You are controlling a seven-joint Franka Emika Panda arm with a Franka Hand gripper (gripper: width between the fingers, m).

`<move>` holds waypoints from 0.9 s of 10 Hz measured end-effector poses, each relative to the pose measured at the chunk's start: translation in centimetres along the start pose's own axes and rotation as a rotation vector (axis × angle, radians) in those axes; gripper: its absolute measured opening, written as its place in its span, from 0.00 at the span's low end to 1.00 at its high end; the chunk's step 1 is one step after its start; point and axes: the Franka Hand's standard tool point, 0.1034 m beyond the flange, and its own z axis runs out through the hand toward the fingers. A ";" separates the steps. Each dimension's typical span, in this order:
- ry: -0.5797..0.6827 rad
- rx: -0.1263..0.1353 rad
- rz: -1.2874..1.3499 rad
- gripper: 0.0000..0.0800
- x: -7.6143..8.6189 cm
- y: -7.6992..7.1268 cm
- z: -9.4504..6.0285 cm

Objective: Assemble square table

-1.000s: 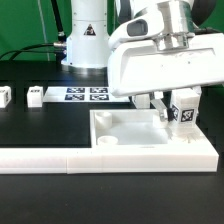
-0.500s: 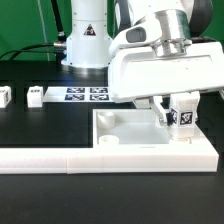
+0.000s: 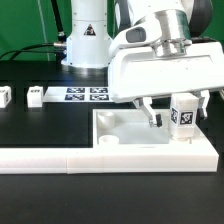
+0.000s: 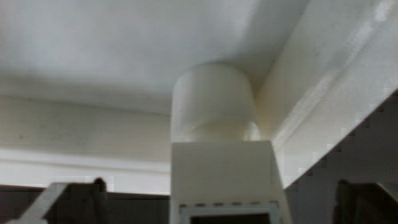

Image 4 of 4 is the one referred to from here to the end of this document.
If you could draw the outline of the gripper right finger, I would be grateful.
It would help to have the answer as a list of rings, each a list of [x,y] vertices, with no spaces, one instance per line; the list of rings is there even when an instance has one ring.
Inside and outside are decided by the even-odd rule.
[[[398,184],[338,182],[333,224],[398,224]]]

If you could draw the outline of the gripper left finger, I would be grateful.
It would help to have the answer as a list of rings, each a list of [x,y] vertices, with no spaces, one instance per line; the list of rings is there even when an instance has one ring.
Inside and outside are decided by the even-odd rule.
[[[109,224],[104,179],[93,183],[54,183],[17,224]]]

